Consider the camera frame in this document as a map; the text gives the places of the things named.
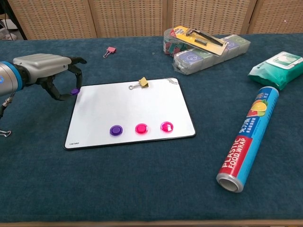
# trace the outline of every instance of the whiteboard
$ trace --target whiteboard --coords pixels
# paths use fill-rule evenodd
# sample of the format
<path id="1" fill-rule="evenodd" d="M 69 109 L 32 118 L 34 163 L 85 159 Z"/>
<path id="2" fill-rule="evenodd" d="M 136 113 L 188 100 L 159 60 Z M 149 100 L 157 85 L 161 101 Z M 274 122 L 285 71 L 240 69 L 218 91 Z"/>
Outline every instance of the whiteboard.
<path id="1" fill-rule="evenodd" d="M 138 81 L 83 86 L 77 95 L 64 147 L 69 150 L 195 136 L 178 80 L 148 82 L 149 87 L 133 90 L 129 86 Z M 163 122 L 172 123 L 173 130 L 161 130 Z M 140 123 L 148 126 L 145 134 L 135 131 Z M 122 134 L 110 134 L 114 125 L 123 128 Z"/>

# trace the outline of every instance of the blue tablecloth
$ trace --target blue tablecloth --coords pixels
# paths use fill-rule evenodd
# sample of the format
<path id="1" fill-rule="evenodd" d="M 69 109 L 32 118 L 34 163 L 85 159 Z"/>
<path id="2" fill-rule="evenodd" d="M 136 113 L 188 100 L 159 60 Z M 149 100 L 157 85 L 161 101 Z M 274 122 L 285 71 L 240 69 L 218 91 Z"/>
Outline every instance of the blue tablecloth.
<path id="1" fill-rule="evenodd" d="M 0 42 L 4 61 L 40 52 L 83 57 L 84 85 L 176 77 L 197 131 L 66 151 L 74 98 L 59 102 L 27 87 L 0 121 L 13 131 L 0 137 L 0 222 L 303 218 L 303 77 L 280 93 L 244 191 L 215 180 L 262 87 L 247 77 L 251 68 L 280 51 L 303 55 L 303 34 L 243 37 L 251 41 L 245 55 L 189 76 L 174 72 L 162 37 Z M 108 46 L 117 53 L 104 59 Z M 74 80 L 66 72 L 55 84 L 69 92 Z"/>

